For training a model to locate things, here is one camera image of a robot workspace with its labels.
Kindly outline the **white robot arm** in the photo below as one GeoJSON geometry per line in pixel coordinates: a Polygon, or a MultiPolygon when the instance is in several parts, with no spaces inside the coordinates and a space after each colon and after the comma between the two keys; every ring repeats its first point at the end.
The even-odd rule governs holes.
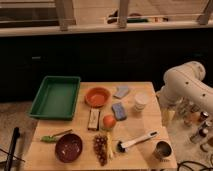
{"type": "Polygon", "coordinates": [[[204,66],[197,61],[164,73],[164,85],[157,92],[164,126],[168,126],[176,114],[184,116],[196,109],[213,115],[213,88],[202,82],[205,75],[204,66]]]}

